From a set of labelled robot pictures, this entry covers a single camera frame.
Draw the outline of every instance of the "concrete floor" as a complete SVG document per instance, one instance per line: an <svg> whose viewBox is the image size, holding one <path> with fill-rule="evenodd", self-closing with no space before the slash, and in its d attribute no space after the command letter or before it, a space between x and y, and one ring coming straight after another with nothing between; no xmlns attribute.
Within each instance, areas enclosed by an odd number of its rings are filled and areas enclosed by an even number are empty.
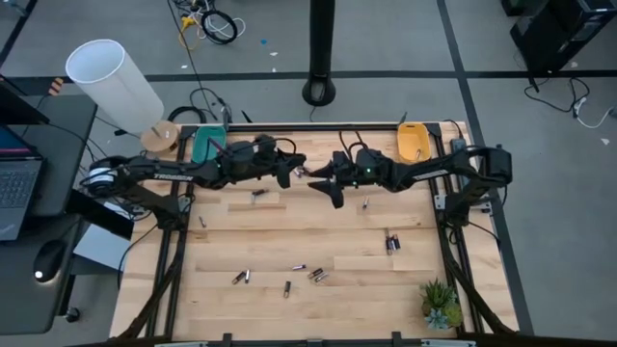
<svg viewBox="0 0 617 347"><path fill-rule="evenodd" d="M334 70L453 71L438 0L337 2ZM497 0L445 1L467 71L521 70ZM201 42L194 51L200 73L307 71L307 1L219 0L220 10L241 16L247 33L229 46ZM3 20L0 8L0 25ZM574 59L577 69L617 69L613 20ZM190 74L186 52L164 1L39 0L0 72L8 77L62 76L67 55L79 44L109 38L121 42L145 74ZM272 57L269 53L278 52ZM617 78L585 78L592 90L582 117L595 123L617 105ZM307 121L302 79L217 81L234 114L254 121ZM456 79L336 79L338 95L318 109L316 121L468 120ZM612 176L617 161L617 120L595 130L523 95L526 80L470 79L471 96L487 145L503 144L514 156L515 180L505 206L533 328L538 335L617 339L617 238L613 235ZM166 113L188 104L196 82L155 82ZM81 93L66 85L63 93ZM567 80L542 87L541 97L571 102ZM107 154L137 153L132 138L114 137L96 121L92 138ZM602 139L612 141L607 146ZM48 334L2 336L12 346L68 345L100 341L108 331L117 290L115 277L78 280L73 301L89 319L57 322Z"/></svg>

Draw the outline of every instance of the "desk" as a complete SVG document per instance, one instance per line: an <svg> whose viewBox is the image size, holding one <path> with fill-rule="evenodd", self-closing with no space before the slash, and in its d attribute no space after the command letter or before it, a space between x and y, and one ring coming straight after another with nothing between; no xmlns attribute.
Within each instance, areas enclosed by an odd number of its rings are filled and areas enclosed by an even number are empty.
<svg viewBox="0 0 617 347"><path fill-rule="evenodd" d="M39 98L26 97L26 100L37 104ZM89 97L48 97L40 110L53 124L84 139L90 136L96 105ZM25 126L15 125L11 129L20 135ZM65 313L62 309L74 279L72 251L83 230L82 217L102 227L109 226L110 221L122 225L121 231L108 228L127 238L132 227L123 217L72 190L84 151L81 140L49 125L30 125L24 138L38 148L47 165L26 227L16 241L0 244L0 307L3 308L0 334L42 334L51 328L56 315ZM65 214L66 208L75 213ZM38 283L33 276L34 259L43 244L59 237L67 245L59 274L47 283Z"/></svg>
<svg viewBox="0 0 617 347"><path fill-rule="evenodd" d="M42 334L51 328L69 285L70 259L81 234L80 221L78 215L66 215L33 235L0 246L0 334ZM39 283L33 274L35 257L44 243L54 239L62 239L67 245L60 271L53 280Z"/></svg>
<svg viewBox="0 0 617 347"><path fill-rule="evenodd" d="M441 126L443 141L449 144L458 133L452 124ZM469 141L467 128L463 123L461 127ZM370 147L397 158L395 132L361 133ZM231 142L251 140L255 134L229 133L228 138ZM320 168L334 150L342 150L336 131L268 134L295 141L298 152L307 156L309 169ZM349 145L356 137L347 132L344 140ZM291 151L285 142L279 146ZM190 160L191 148L189 141L185 160ZM172 154L166 159L174 158ZM311 178L291 179L292 186L286 190L274 177L229 185L221 191L196 188L174 340L221 340L223 333L232 333L234 340L390 338L393 331L404 338L455 335L452 330L428 330L420 309L419 286L434 278L445 279L426 182L399 194L379 187L346 189L344 207L334 209L327 196L307 186ZM171 184L147 181L145 186L167 195ZM251 204L251 192L261 188L270 193ZM366 210L362 210L364 197L370 197ZM469 218L492 229L486 214L472 212ZM154 224L153 219L137 224L133 239ZM386 255L385 227L398 234L401 242L402 249L393 256ZM464 233L477 290L506 325L517 329L495 239L474 227L465 227ZM128 255L110 336L127 328L150 295L161 234L151 233ZM322 267L330 276L315 284L307 279L308 271L290 270L298 264ZM251 269L251 282L232 285L231 280L245 269ZM285 299L287 280L292 285ZM469 307L466 298L461 299L470 330ZM167 307L165 300L161 304ZM161 311L159 334L165 309Z"/></svg>

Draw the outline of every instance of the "pole base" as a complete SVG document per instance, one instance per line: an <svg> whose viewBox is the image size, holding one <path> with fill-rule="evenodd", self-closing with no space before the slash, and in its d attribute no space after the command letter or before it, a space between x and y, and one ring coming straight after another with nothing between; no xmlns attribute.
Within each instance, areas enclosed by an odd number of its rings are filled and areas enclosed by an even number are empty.
<svg viewBox="0 0 617 347"><path fill-rule="evenodd" d="M332 83L330 75L320 77L313 74L308 76L308 81L302 88L302 98L310 106L326 106L333 102L336 97L336 87Z"/></svg>

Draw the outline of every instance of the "white cable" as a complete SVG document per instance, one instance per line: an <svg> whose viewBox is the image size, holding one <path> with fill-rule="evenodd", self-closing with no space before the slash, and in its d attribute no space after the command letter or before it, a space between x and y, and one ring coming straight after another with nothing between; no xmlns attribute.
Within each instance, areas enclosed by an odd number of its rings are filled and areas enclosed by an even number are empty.
<svg viewBox="0 0 617 347"><path fill-rule="evenodd" d="M577 120L582 126L586 127L587 129L597 129L600 127L600 125L602 125L602 123L604 123L604 120L606 120L606 117L608 117L609 115L612 115L614 112L615 112L614 107L609 108L604 114L604 116L602 117L602 119L600 120L600 122L596 125L585 124L585 122L582 121L580 117L577 117Z"/></svg>

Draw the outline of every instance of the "yellow tray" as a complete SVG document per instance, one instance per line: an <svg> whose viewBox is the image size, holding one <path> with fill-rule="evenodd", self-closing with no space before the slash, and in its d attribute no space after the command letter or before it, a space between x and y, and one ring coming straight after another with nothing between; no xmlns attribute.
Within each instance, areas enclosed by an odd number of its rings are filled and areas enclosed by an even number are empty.
<svg viewBox="0 0 617 347"><path fill-rule="evenodd" d="M421 122L404 122L398 125L397 142L398 155L403 162L417 163L431 158L428 130Z"/></svg>

